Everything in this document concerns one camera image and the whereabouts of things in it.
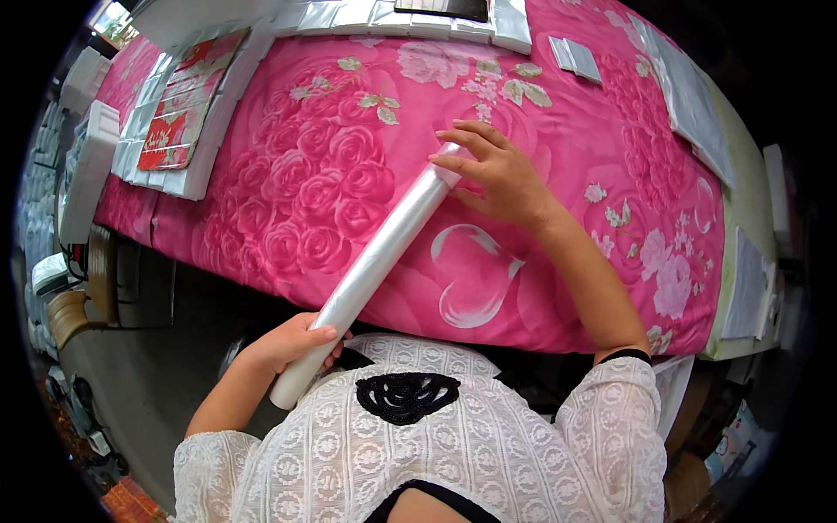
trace finger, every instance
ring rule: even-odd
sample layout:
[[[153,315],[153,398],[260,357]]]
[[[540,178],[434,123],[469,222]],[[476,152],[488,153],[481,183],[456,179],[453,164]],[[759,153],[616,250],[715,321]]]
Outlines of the finger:
[[[474,132],[482,136],[491,145],[499,147],[500,149],[508,149],[511,145],[511,141],[503,136],[503,133],[483,121],[454,120],[454,127],[456,129],[461,129],[462,131]]]
[[[311,328],[311,324],[314,323],[316,317],[319,315],[319,312],[301,312],[300,314],[293,317],[294,320],[297,320],[302,323],[306,330]]]
[[[479,214],[488,213],[488,202],[486,202],[483,197],[476,192],[469,191],[468,189],[464,189],[462,187],[457,187],[451,191],[450,194],[462,202],[467,208],[472,208]]]
[[[313,331],[305,331],[303,339],[305,340],[306,345],[310,347],[325,345],[326,343],[337,339],[337,331],[335,331],[332,326],[323,326],[314,329]]]
[[[444,167],[477,183],[481,184],[486,180],[485,171],[479,162],[449,155],[430,155],[429,159],[434,165]]]
[[[448,129],[447,131],[436,131],[436,136],[445,141],[458,143],[470,151],[474,158],[483,161],[491,154],[497,152],[497,148],[491,145],[485,138],[470,131],[459,129]]]

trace woman's left hand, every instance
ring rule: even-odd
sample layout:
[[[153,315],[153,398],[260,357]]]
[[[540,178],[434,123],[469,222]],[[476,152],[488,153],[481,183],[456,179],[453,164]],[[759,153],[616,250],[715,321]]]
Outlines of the woman's left hand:
[[[294,316],[245,348],[241,356],[246,354],[248,358],[255,358],[261,364],[270,366],[276,374],[281,374],[288,363],[304,356],[314,347],[325,345],[337,338],[337,332],[331,326],[308,330],[316,316],[315,312],[303,312]],[[344,337],[351,339],[352,333],[346,331]],[[343,342],[340,341],[320,370],[325,371],[331,367],[334,360],[340,357],[342,350]]]

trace chair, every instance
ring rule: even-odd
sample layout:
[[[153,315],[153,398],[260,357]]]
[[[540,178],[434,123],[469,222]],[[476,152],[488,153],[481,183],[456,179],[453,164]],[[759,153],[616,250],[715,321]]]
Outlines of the chair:
[[[88,244],[87,293],[68,290],[55,296],[47,305],[49,328],[55,338],[55,346],[62,350],[73,336],[84,331],[136,330],[168,328],[174,322],[174,278],[177,264],[172,269],[171,314],[165,327],[124,327],[119,314],[116,282],[116,233],[108,228],[93,225]],[[85,311],[87,300],[104,320],[91,320]]]

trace clear plastic film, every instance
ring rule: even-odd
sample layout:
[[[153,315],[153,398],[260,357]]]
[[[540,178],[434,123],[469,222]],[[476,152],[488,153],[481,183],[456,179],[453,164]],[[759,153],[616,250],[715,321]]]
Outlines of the clear plastic film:
[[[460,146],[446,143],[438,154],[458,156]],[[459,180],[460,175],[455,172],[433,163],[425,166],[357,256],[311,324],[312,330],[322,326],[334,327],[337,338],[312,349],[280,374],[270,390],[270,401],[276,407],[286,410],[294,407],[322,363]]]

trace stack of plastic bags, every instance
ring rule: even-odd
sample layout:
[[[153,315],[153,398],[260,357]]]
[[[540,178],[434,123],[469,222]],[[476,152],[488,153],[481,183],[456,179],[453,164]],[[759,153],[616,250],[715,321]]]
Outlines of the stack of plastic bags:
[[[327,34],[372,34],[447,40],[458,38],[529,54],[531,33],[524,0],[491,0],[489,20],[474,22],[395,10],[393,0],[287,2],[270,23],[276,38]]]

